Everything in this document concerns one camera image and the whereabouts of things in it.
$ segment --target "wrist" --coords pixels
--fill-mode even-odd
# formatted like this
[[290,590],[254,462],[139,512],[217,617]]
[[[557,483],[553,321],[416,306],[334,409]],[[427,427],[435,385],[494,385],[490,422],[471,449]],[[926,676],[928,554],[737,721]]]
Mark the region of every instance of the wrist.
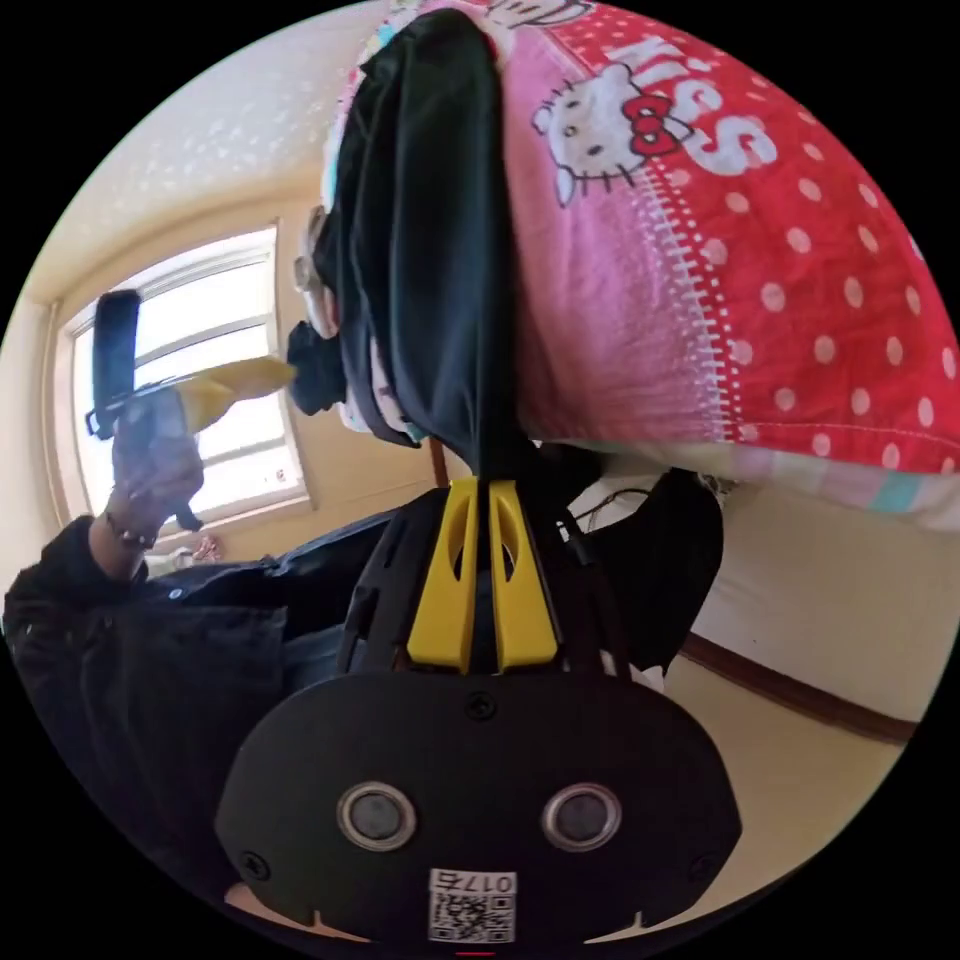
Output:
[[88,543],[94,562],[111,580],[132,580],[143,563],[143,549],[123,543],[111,528],[106,513],[95,517],[90,524]]
[[122,490],[114,489],[101,517],[120,544],[149,550],[164,522],[155,516],[156,510],[149,507],[147,498],[133,501]]

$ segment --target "qr code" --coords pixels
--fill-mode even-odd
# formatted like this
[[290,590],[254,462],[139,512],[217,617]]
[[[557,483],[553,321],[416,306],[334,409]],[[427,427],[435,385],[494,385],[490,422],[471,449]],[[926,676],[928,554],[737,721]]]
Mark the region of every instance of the qr code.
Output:
[[446,943],[512,943],[514,874],[432,871],[430,939]]

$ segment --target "cable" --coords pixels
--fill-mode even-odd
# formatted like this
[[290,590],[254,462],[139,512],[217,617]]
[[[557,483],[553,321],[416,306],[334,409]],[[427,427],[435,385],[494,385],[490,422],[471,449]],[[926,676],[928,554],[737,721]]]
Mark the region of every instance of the cable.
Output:
[[650,491],[645,490],[643,487],[622,487],[620,490],[614,490],[613,493],[607,494],[595,507],[591,507],[589,510],[584,510],[583,513],[577,514],[573,519],[579,523],[584,517],[590,517],[590,521],[587,524],[587,531],[591,531],[594,526],[594,521],[596,519],[596,514],[598,514],[604,507],[609,507],[618,497],[623,496],[625,493],[642,493],[644,496],[649,497]]

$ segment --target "hello kitty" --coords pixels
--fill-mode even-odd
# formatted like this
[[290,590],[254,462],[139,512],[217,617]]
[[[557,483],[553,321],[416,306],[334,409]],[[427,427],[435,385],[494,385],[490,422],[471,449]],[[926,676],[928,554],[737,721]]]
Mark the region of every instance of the hello kitty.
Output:
[[533,116],[557,165],[557,199],[569,206],[577,184],[591,180],[607,191],[615,177],[633,186],[631,174],[648,159],[678,149],[693,130],[673,115],[673,101],[645,93],[625,63],[612,63],[595,77],[567,81]]
[[494,0],[486,16],[508,30],[524,25],[555,27],[590,13],[593,7],[584,0]]

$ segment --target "screw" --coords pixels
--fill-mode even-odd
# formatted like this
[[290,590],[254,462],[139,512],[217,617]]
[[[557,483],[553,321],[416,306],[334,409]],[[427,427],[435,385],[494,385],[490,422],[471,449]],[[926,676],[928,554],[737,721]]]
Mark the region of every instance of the screw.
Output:
[[489,693],[471,693],[467,697],[466,713],[471,720],[482,723],[497,712],[497,702]]
[[259,853],[253,853],[248,850],[246,853],[241,854],[240,869],[250,877],[251,880],[260,880],[262,882],[270,879],[270,867]]

